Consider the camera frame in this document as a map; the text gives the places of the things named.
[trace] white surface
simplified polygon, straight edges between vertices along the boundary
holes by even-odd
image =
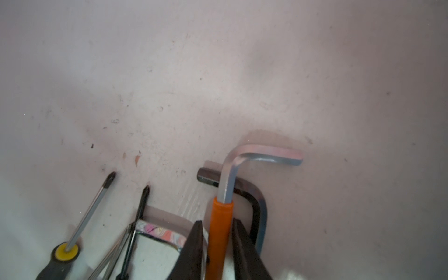
[[[2,278],[34,279],[115,169],[70,279],[148,181],[149,205],[202,219],[215,190],[197,169],[249,142],[305,154],[239,173],[267,198],[275,279],[447,278],[447,15],[436,0],[2,1]],[[132,279],[175,259],[138,254]]]

